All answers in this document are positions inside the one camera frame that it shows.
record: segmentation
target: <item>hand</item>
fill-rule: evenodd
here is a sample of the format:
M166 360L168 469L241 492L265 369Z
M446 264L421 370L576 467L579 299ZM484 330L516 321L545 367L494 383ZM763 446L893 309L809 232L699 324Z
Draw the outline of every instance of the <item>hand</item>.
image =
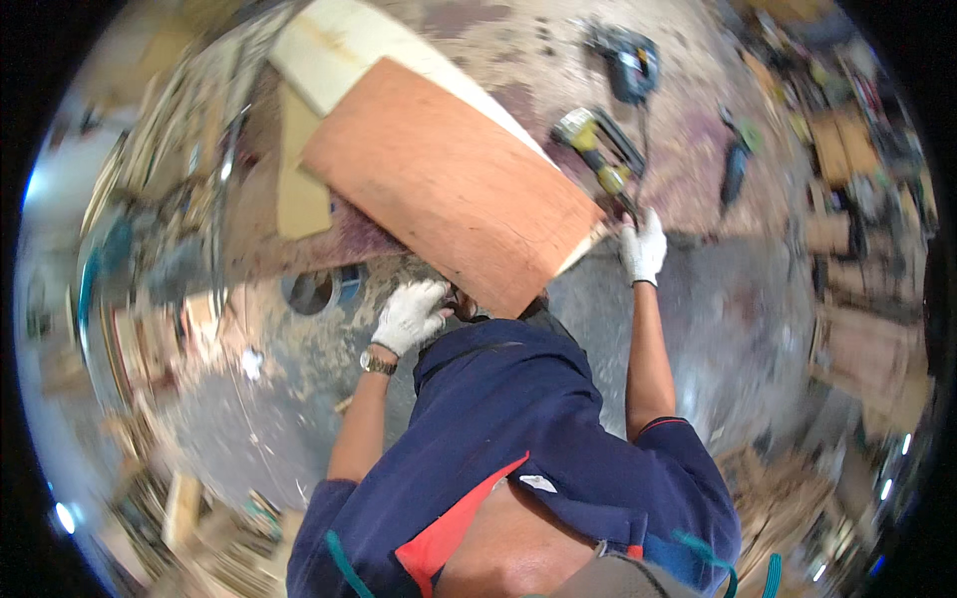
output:
M399 286L379 314L379 327L372 335L378 343L399 357L442 329L451 309L435 309L449 291L448 282L419 280Z
M634 220L625 213L621 229L621 263L631 277L632 284L647 280L657 287L655 275L661 272L668 241L661 230L661 220L655 210L645 208L645 226L639 233L634 229Z

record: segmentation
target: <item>concrete floor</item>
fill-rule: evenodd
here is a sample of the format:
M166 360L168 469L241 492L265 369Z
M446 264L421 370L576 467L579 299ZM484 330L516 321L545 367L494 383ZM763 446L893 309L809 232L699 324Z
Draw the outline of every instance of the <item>concrete floor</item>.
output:
M552 312L588 352L605 398L602 424L623 435L632 298L616 252L616 240L606 240L548 291ZM678 412L715 454L767 431L774 445L792 443L813 416L802 407L810 281L790 261L774 240L669 250L659 301ZM185 374L181 400L163 414L170 464L230 502L256 488L277 505L302 508L323 478L341 422L333 407L358 380L379 309L400 281L429 276L437 277L415 257L374 260L356 299L311 318L286 306L277 280L245 297L235 291L238 315L224 323L224 352ZM239 367L245 346L265 356L255 382ZM389 386L387 446L407 427L414 365L413 351Z

